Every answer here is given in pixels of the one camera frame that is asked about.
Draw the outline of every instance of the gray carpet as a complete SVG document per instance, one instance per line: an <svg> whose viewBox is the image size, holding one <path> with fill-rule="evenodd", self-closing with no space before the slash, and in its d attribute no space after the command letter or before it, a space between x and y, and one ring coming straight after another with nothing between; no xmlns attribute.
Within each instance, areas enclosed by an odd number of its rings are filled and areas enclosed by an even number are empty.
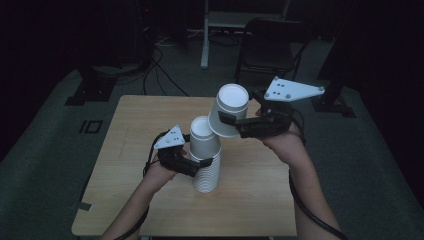
<svg viewBox="0 0 424 240"><path fill-rule="evenodd" d="M191 40L186 48L160 46L160 65L190 96L212 97L222 85L234 82L238 47L211 45L210 66L202 70L201 46L199 40ZM298 81L328 84L316 78L330 47L331 43L319 40L309 46ZM84 106L64 105L81 81L76 71L57 85L0 165L1 240L77 239L71 233L76 204L95 165L115 107L122 95L142 93L142 79L141 74L122 77L110 101L87 102ZM241 79L240 84L252 90L267 85L264 83L272 77L242 74ZM146 91L148 95L182 95L160 70L150 72ZM343 231L350 239L424 239L423 210L359 94L345 88L342 96L357 118L316 113L309 99L293 105L305 117L307 148ZM84 133L84 121L102 125L98 133Z"/></svg>

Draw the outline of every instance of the white gripper bracket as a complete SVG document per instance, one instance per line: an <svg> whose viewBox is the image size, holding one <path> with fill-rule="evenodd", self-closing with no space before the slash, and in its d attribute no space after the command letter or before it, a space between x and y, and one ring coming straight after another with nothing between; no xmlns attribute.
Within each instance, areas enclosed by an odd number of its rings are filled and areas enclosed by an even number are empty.
<svg viewBox="0 0 424 240"><path fill-rule="evenodd" d="M292 102L314 97L325 92L324 87L315 87L275 77L265 93L265 100Z"/></svg>
<svg viewBox="0 0 424 240"><path fill-rule="evenodd" d="M181 133L180 126L175 125L169 132L163 136L157 143L153 146L154 149L162 149L167 147L175 147L183 145L185 143L183 134Z"/></svg>

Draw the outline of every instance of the table top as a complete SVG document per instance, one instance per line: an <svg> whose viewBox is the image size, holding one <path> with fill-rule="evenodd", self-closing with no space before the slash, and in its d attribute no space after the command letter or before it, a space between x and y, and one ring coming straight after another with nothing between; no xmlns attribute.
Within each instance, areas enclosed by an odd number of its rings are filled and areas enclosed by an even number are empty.
<svg viewBox="0 0 424 240"><path fill-rule="evenodd" d="M178 124L190 133L215 98L123 96L116 108L72 226L78 236L99 236L142 179L154 138ZM247 117L260 107L251 101ZM198 192L178 174L153 198L143 236L295 236L288 166L256 139L221 138L218 186Z"/></svg>

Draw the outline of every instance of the stack of paper cups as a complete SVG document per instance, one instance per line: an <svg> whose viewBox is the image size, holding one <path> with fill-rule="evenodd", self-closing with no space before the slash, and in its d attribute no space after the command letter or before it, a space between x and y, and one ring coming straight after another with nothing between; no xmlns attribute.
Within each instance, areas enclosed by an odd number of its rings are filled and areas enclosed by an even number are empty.
<svg viewBox="0 0 424 240"><path fill-rule="evenodd" d="M218 184L221 165L221 142L209 127L208 117L200 116L190 127L190 158L201 161L213 158L209 167L201 168L193 178L193 186L200 192L210 192Z"/></svg>
<svg viewBox="0 0 424 240"><path fill-rule="evenodd" d="M202 159L190 154L193 161L200 161ZM197 191L208 193L215 189L218 185L219 171L221 168L221 153L219 152L213 156L212 164L209 167L201 168L196 176L193 178L193 186Z"/></svg>

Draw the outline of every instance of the chair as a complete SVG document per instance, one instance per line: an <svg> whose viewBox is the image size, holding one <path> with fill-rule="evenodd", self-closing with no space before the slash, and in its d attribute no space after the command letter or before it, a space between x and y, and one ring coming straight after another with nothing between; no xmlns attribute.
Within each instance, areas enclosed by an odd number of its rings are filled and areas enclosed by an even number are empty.
<svg viewBox="0 0 424 240"><path fill-rule="evenodd" d="M310 26L304 22L254 18L244 30L234 77L240 72L274 74L283 78L293 71L295 80L302 52L313 39Z"/></svg>

